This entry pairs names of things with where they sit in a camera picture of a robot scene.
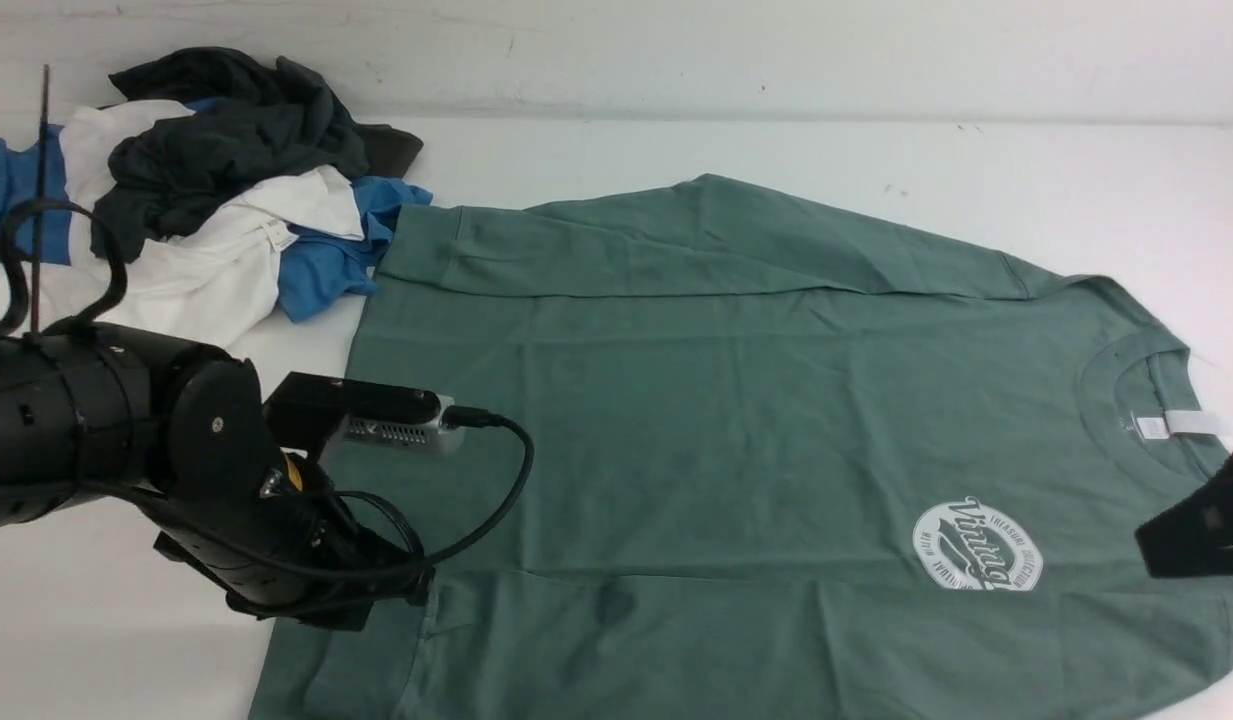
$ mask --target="white surface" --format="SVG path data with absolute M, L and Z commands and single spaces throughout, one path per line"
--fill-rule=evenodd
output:
M 1233 423 L 1233 129 L 388 120 L 425 138 L 409 179 L 443 205 L 721 173 L 1111 274 L 1196 348 L 1205 406 Z M 232 350 L 268 391 L 291 369 L 339 374 L 360 308 L 301 327 L 270 316 Z M 268 625 L 231 615 L 154 536 L 112 501 L 0 530 L 0 719 L 245 716 Z M 1233 719 L 1233 676 L 1164 718 Z
M 0 0 L 0 111 L 186 46 L 361 113 L 1233 123 L 1233 0 Z

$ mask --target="t-shirt sleeve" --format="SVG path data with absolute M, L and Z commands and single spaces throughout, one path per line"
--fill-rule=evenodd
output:
M 1064 284 L 1001 252 L 716 176 L 531 210 L 406 210 L 397 238 L 383 272 L 493 296 L 1028 300 Z

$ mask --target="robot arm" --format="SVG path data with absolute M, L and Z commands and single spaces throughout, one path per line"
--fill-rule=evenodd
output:
M 338 443 L 456 450 L 465 427 L 523 438 L 519 478 L 481 528 L 427 555 L 401 512 L 340 492 L 321 462 Z M 162 528 L 154 547 L 226 591 L 231 609 L 358 630 L 375 600 L 423 603 L 433 566 L 514 505 L 531 464 L 512 420 L 428 391 L 291 374 L 266 404 L 250 361 L 181 338 L 84 323 L 0 337 L 0 525 L 112 496 Z M 374 503 L 401 534 L 359 524 Z

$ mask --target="circular logo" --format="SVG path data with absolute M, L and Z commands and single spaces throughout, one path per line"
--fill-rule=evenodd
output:
M 968 496 L 924 512 L 914 550 L 941 587 L 1030 591 L 1042 575 L 1042 552 L 1016 520 Z

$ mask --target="green t-shirt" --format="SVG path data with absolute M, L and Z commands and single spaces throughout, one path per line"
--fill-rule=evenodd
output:
M 255 720 L 1138 718 L 1232 669 L 1233 579 L 1133 539 L 1224 450 L 1142 436 L 1197 407 L 1187 348 L 1110 279 L 724 178 L 395 244 L 348 374 L 510 415 L 538 468 L 424 609 L 280 623 Z M 440 547 L 518 459 L 333 478 Z

